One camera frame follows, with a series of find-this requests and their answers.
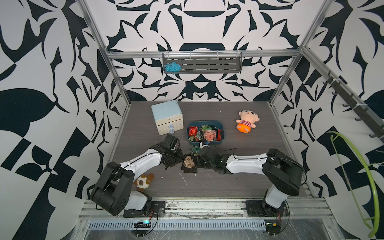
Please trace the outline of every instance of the black and white wallpaper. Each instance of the black and white wallpaper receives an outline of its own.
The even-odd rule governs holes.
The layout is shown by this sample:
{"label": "black and white wallpaper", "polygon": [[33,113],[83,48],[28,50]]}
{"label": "black and white wallpaper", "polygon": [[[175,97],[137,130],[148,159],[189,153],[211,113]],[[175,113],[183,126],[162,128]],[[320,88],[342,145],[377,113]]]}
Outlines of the black and white wallpaper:
{"label": "black and white wallpaper", "polygon": [[126,102],[74,0],[0,3],[1,239],[69,239]]}
{"label": "black and white wallpaper", "polygon": [[159,59],[115,59],[131,101],[268,101],[291,57],[243,59],[237,74],[164,74]]}
{"label": "black and white wallpaper", "polygon": [[310,44],[384,118],[384,2],[336,0]]}
{"label": "black and white wallpaper", "polygon": [[[323,0],[87,0],[109,51],[295,49]],[[165,75],[117,59],[132,101],[267,101],[290,57],[244,58],[238,74]]]}
{"label": "black and white wallpaper", "polygon": [[[381,0],[336,0],[319,28],[311,49],[356,92],[376,113],[383,117],[381,79],[384,64],[384,2]],[[278,97],[275,107],[280,114],[296,156],[307,171],[308,184],[325,197],[347,239],[368,240],[368,229],[360,218],[351,191],[328,131],[345,135],[367,163],[384,160],[384,146],[340,96],[334,96],[325,79],[302,58]],[[365,170],[349,146],[338,138],[335,146],[365,218],[374,216],[374,204]],[[369,167],[384,212],[384,167]],[[384,239],[384,216],[372,239]]]}
{"label": "black and white wallpaper", "polygon": [[323,0],[87,0],[110,51],[298,48]]}

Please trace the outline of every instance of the plush toy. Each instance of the plush toy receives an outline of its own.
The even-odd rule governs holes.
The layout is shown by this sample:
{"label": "plush toy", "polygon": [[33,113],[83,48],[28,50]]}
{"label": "plush toy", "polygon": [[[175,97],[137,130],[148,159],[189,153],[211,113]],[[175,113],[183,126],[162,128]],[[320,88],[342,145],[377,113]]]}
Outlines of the plush toy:
{"label": "plush toy", "polygon": [[135,184],[137,186],[137,190],[142,192],[144,191],[144,189],[148,188],[149,185],[151,184],[152,180],[155,178],[155,175],[153,174],[148,174],[148,176],[146,176],[145,174],[141,175],[140,177],[138,177],[134,182],[133,184]]}
{"label": "plush toy", "polygon": [[256,113],[250,110],[243,110],[239,112],[239,115],[240,115],[240,119],[236,120],[236,122],[238,123],[236,128],[240,132],[247,133],[251,131],[251,128],[256,127],[254,123],[260,120],[259,116],[257,116]]}

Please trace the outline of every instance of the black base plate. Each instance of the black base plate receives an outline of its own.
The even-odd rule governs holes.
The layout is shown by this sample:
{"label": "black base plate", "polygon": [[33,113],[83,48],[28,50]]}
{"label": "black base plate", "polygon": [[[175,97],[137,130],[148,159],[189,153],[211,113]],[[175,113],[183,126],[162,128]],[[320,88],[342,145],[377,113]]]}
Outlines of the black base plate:
{"label": "black base plate", "polygon": [[[154,209],[152,218],[156,218],[156,212],[158,213],[159,217],[163,215],[166,208],[166,202],[164,201],[152,201],[150,209]],[[148,214],[149,211],[138,211],[134,209],[128,209],[124,210],[123,217],[145,217],[146,214]]]}
{"label": "black base plate", "polygon": [[247,214],[249,217],[277,217],[276,212],[265,212],[262,206],[262,200],[248,200],[245,201],[245,207],[247,208]]}

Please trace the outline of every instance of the blue yarn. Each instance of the blue yarn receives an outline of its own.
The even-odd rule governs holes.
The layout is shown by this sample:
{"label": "blue yarn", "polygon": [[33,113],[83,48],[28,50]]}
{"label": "blue yarn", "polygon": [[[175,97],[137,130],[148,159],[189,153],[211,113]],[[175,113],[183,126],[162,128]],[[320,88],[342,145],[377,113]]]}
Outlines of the blue yarn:
{"label": "blue yarn", "polygon": [[181,70],[181,66],[177,63],[167,63],[165,64],[164,68],[166,72],[180,72]]}

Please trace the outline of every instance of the blue storage bin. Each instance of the blue storage bin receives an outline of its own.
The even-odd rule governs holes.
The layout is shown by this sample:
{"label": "blue storage bin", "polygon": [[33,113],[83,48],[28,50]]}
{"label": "blue storage bin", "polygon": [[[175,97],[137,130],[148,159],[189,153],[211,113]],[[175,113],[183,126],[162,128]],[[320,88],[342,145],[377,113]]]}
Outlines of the blue storage bin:
{"label": "blue storage bin", "polygon": [[196,122],[190,122],[187,126],[187,139],[188,139],[188,142],[193,145],[193,146],[199,146],[200,145],[200,142],[192,142],[189,140],[189,127],[190,126],[193,126],[193,127],[198,127],[198,128],[201,128],[201,125],[213,125],[215,127],[217,127],[218,129],[220,129],[220,135],[221,135],[221,141],[210,141],[209,142],[209,145],[219,145],[222,141],[224,141],[224,128],[223,128],[223,124],[221,124],[219,121],[196,121]]}

